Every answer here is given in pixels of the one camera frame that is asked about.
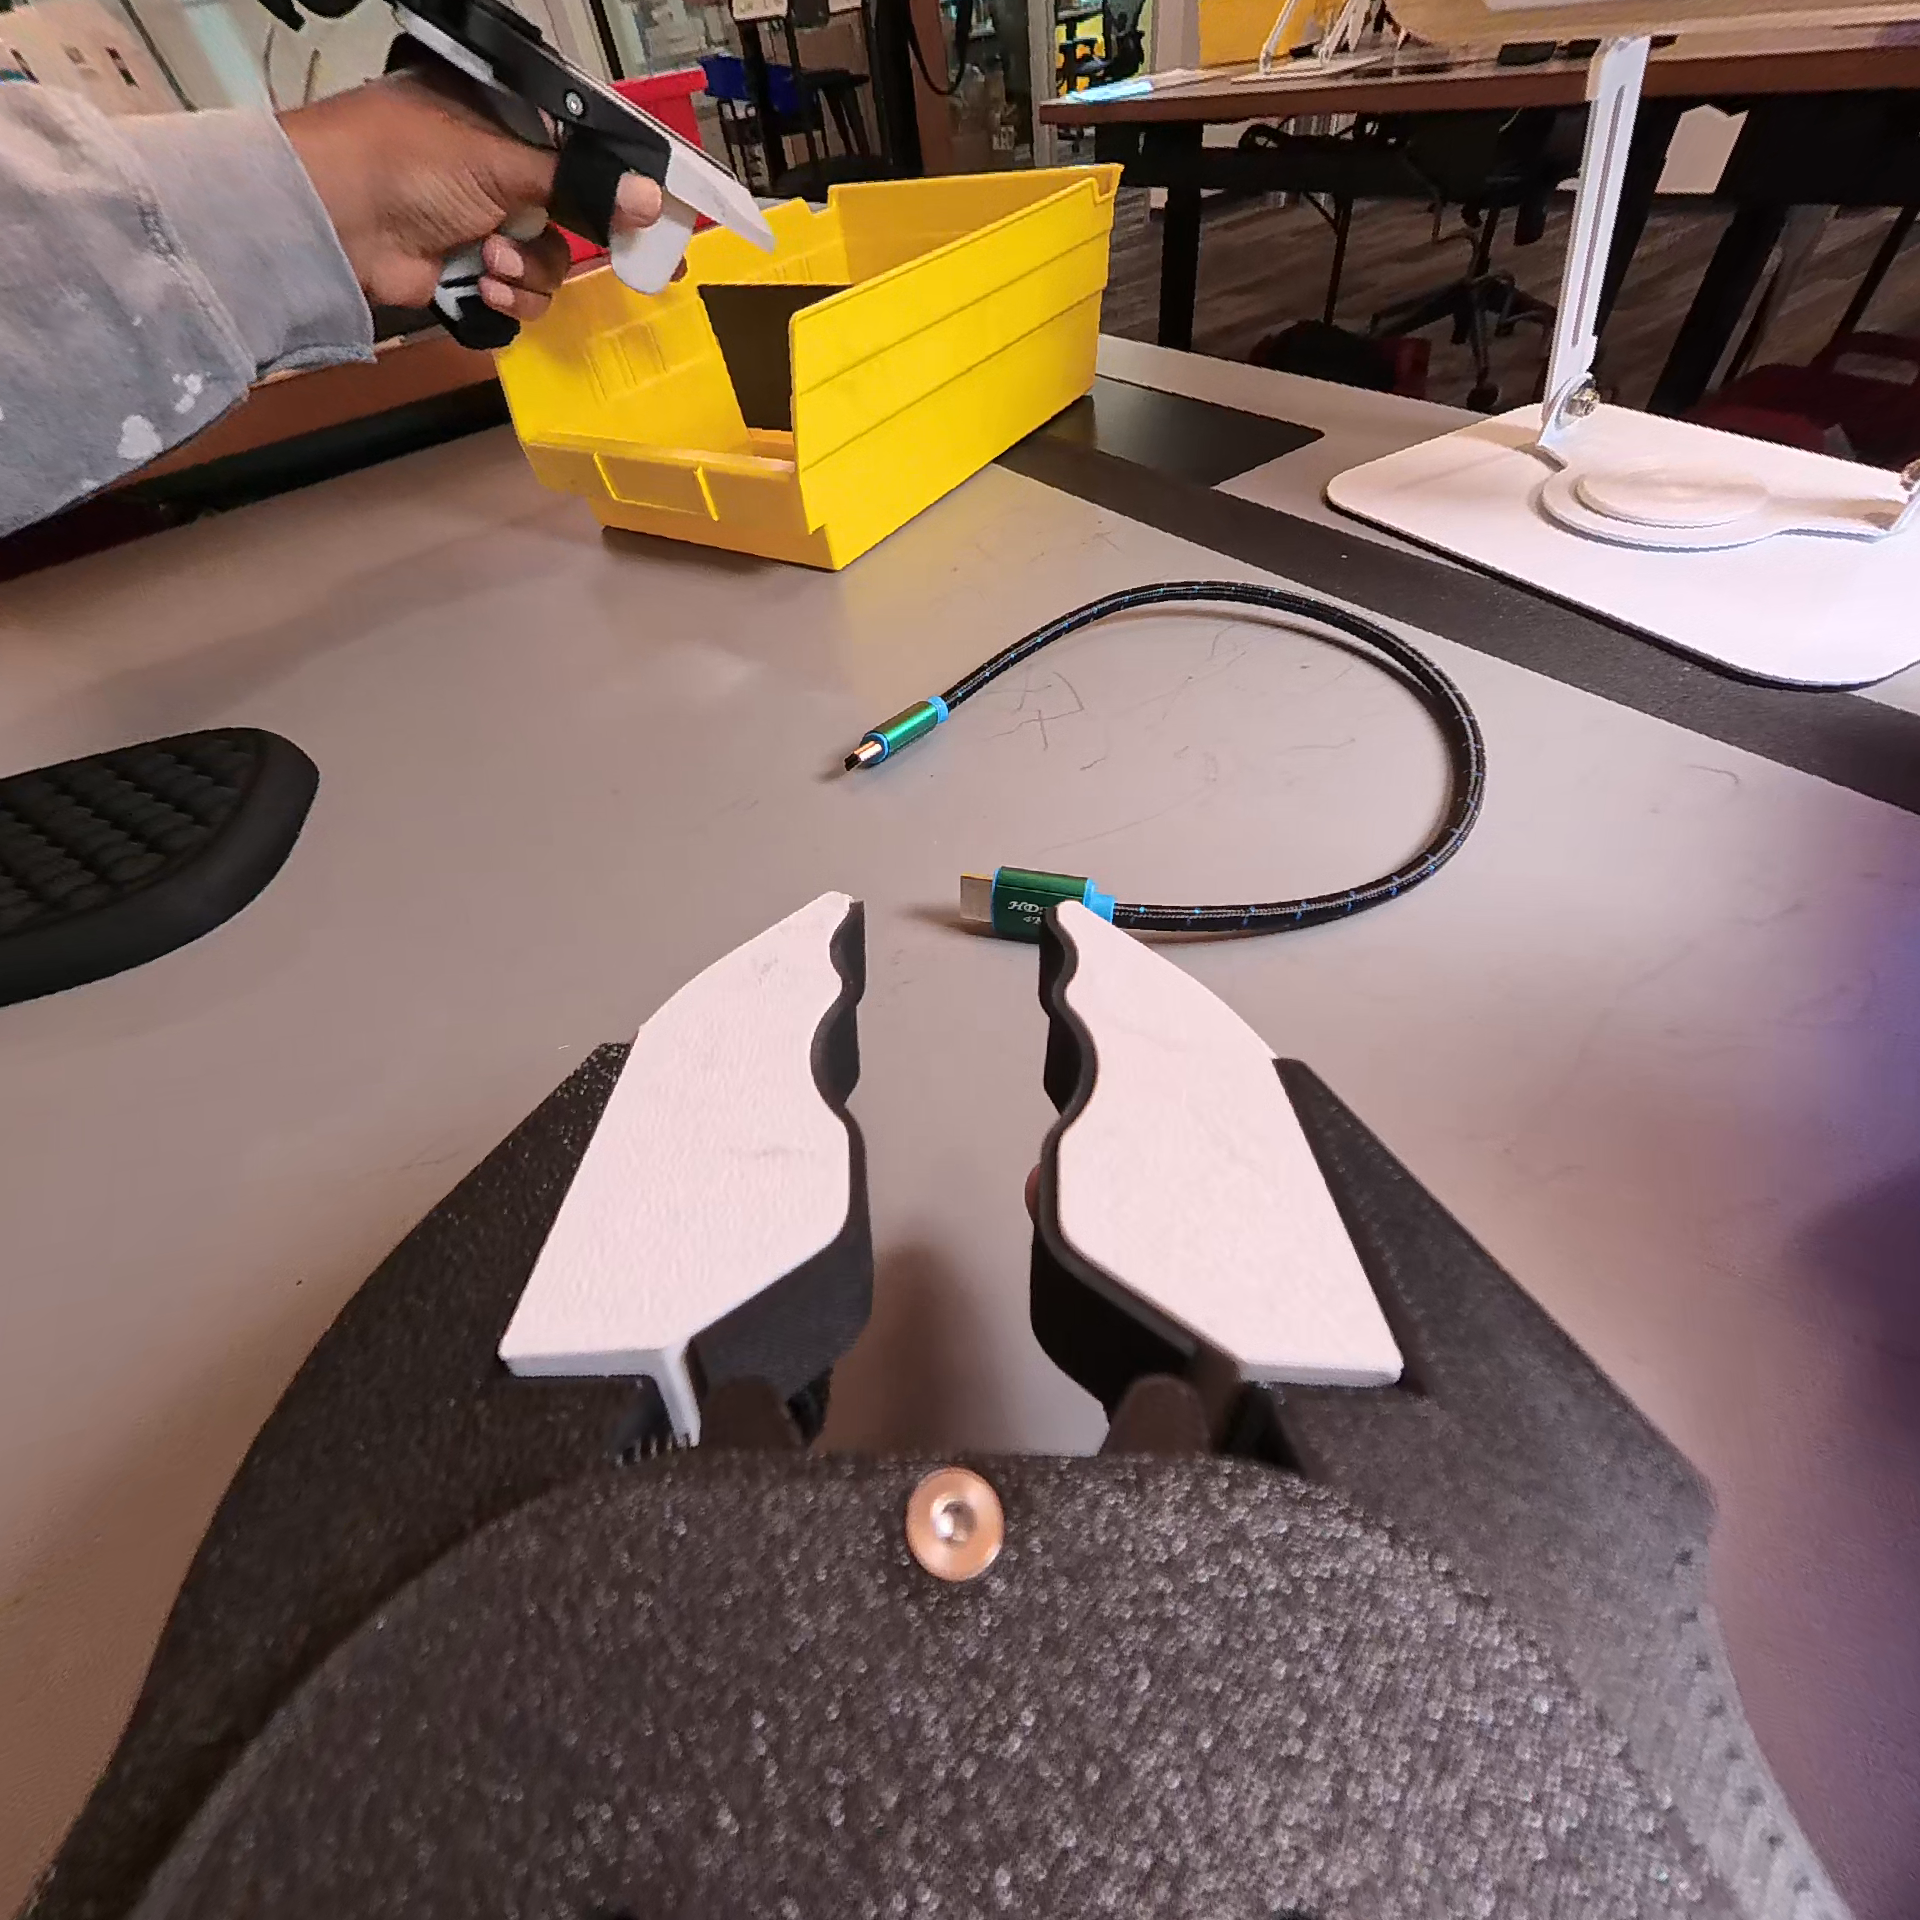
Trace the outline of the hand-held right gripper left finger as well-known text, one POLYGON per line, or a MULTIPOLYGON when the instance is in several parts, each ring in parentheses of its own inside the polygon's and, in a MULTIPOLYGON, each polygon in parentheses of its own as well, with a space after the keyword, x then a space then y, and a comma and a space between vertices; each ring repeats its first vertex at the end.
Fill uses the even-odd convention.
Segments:
POLYGON ((498 1341, 523 1378, 646 1378, 695 1447, 731 1378, 806 1440, 871 1312, 864 907, 826 887, 643 1018, 498 1341))

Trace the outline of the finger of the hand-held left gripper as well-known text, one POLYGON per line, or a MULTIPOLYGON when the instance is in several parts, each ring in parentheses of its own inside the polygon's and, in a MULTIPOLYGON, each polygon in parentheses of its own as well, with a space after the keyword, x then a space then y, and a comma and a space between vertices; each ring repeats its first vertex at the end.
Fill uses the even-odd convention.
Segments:
POLYGON ((718 166, 712 152, 675 136, 664 144, 664 172, 661 172, 653 242, 664 256, 675 247, 684 256, 695 222, 720 222, 720 228, 748 238, 751 247, 773 256, 773 228, 771 228, 756 195, 725 166, 718 166))

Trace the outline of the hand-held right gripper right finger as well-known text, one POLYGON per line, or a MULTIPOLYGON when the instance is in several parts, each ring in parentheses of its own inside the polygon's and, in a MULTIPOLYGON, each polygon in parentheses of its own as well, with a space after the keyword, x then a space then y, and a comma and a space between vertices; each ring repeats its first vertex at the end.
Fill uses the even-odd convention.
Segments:
POLYGON ((1178 1359, 1262 1384, 1405 1378, 1278 1056, 1085 905, 1041 921, 1039 1252, 1178 1359))

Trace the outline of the yellow plastic bin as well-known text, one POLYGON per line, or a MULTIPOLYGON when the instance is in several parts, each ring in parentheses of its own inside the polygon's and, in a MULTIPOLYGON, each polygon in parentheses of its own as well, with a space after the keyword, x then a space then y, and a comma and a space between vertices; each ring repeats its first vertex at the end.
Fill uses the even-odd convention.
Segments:
POLYGON ((773 256, 688 238, 653 298, 595 265, 498 348, 517 439, 599 528, 849 572, 1091 395, 1115 189, 1115 166, 844 179, 771 208, 773 256), (793 431, 748 431, 701 282, 849 282, 787 326, 793 431))

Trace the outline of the person's left forearm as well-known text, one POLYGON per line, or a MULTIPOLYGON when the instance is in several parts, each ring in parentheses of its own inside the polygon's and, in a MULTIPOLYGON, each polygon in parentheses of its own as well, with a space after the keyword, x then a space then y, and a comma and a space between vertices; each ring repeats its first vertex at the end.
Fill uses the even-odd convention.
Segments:
POLYGON ((281 368, 371 348, 362 282, 270 114, 0 85, 0 534, 152 466, 281 368))

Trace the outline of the person's left hand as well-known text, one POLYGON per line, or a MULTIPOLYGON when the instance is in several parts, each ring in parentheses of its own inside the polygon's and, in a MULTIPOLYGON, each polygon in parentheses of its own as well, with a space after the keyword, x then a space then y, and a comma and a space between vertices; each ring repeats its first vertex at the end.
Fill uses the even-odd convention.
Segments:
POLYGON ((517 136, 454 74, 387 74, 281 114, 325 222, 376 310, 431 310, 444 260, 477 247, 477 304, 542 322, 568 279, 550 212, 559 152, 517 136))

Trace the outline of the red plastic bin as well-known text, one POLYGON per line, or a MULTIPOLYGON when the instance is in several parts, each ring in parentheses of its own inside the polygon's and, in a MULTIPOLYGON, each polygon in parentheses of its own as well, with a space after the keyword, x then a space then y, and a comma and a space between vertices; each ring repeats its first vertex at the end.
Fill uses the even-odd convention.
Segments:
POLYGON ((613 91, 625 104, 635 104, 643 114, 653 114, 661 126, 675 126, 684 144, 701 152, 701 121, 695 104, 712 94, 712 74, 701 66, 664 66, 646 81, 613 81, 613 91))

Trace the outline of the black plastic divider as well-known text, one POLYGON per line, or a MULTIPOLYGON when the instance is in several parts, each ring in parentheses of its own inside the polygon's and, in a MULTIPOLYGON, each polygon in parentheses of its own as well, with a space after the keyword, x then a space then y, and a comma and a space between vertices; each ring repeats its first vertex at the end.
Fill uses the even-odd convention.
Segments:
POLYGON ((849 282, 701 282, 712 335, 720 346, 748 431, 793 431, 793 315, 849 282))

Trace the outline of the wooden top table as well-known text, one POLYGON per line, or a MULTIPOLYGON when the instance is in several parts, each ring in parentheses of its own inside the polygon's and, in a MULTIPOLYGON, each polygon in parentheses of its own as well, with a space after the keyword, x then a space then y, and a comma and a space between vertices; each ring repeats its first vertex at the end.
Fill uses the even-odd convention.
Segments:
POLYGON ((212 466, 233 456, 256 456, 270 439, 298 439, 298 435, 317 435, 335 423, 387 416, 398 404, 424 404, 424 401, 448 401, 448 395, 506 401, 492 348, 465 348, 444 326, 394 335, 376 346, 371 362, 264 374, 212 431, 192 431, 191 439, 175 439, 173 456, 140 466, 130 484, 212 466))

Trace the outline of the dark wooden desk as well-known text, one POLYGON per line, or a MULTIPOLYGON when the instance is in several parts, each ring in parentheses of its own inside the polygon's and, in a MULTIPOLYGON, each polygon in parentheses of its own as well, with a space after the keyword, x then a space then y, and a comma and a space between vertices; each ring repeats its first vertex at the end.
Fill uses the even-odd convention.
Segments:
MULTIPOLYGON (((1207 144, 1207 126, 1240 121, 1306 121, 1306 114, 1494 114, 1494 111, 1584 111, 1593 43, 1557 62, 1400 62, 1320 74, 1286 62, 1286 74, 1200 74, 1154 81, 1119 94, 1041 104, 1046 126, 1091 132, 1101 166, 1119 166, 1128 189, 1165 189, 1165 304, 1155 346, 1193 346, 1193 279, 1200 279, 1200 208, 1207 195, 1286 195, 1286 158, 1207 144)), ((1786 238, 1796 208, 1912 208, 1912 21, 1842 29, 1807 49, 1786 35, 1661 35, 1641 81, 1641 114, 1630 144, 1630 179, 1620 198, 1614 282, 1647 228, 1651 179, 1674 152, 1674 126, 1692 111, 1744 114, 1739 144, 1721 172, 1712 198, 1734 198, 1734 222, 1692 298, 1692 315, 1647 395, 1661 416, 1692 414, 1734 346, 1734 326, 1786 238)))

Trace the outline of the white stand with black board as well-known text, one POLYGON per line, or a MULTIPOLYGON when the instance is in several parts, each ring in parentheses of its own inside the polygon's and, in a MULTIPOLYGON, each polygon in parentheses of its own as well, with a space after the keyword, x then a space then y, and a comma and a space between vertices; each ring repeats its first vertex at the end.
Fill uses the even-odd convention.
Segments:
POLYGON ((1651 35, 1896 29, 1912 7, 1405 7, 1405 21, 1464 49, 1557 14, 1584 14, 1599 54, 1545 401, 1346 466, 1324 500, 1748 685, 1855 688, 1906 674, 1912 466, 1603 404, 1593 354, 1651 35))

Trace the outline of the red tote bag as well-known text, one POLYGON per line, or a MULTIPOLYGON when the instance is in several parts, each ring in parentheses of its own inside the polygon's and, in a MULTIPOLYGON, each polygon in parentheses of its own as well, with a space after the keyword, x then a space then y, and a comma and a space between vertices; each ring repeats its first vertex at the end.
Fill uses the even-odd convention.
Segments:
POLYGON ((1744 368, 1682 416, 1896 471, 1920 456, 1920 340, 1835 335, 1810 362, 1744 368))

